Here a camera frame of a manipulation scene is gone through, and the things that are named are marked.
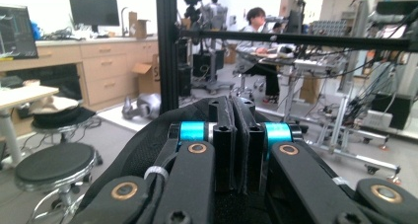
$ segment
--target desk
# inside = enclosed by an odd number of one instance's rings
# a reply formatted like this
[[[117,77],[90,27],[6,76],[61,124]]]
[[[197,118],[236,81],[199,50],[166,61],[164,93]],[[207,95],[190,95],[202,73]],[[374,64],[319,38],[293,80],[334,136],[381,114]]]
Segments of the desk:
[[[10,149],[12,158],[11,165],[13,167],[17,166],[22,161],[22,155],[8,109],[20,104],[33,102],[56,93],[58,93],[57,88],[44,86],[28,86],[7,91],[0,91],[0,131],[6,137],[7,146]]]

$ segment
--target black fabric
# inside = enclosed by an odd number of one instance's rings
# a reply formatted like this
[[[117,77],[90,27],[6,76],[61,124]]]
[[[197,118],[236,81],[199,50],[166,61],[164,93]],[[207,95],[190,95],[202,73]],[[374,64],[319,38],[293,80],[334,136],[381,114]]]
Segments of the black fabric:
[[[83,107],[56,113],[34,114],[33,126],[44,129],[70,126],[84,122],[95,114],[96,112]]]
[[[280,93],[279,80],[277,78],[277,71],[275,65],[270,64],[255,64],[254,67],[246,70],[246,74],[263,75],[265,76],[265,95],[276,96]]]
[[[143,177],[167,141],[170,125],[181,121],[207,121],[210,100],[212,99],[202,99],[184,108],[166,112],[136,133],[108,169],[90,186],[78,212],[86,208],[98,192],[113,179],[124,176]],[[255,114],[255,120],[269,121],[259,113]],[[263,207],[251,205],[250,195],[238,194],[235,191],[216,193],[215,223],[255,223],[254,220],[256,223],[269,223]]]
[[[33,153],[16,167],[15,176],[33,185],[52,184],[86,169],[95,149],[82,143],[62,143]]]

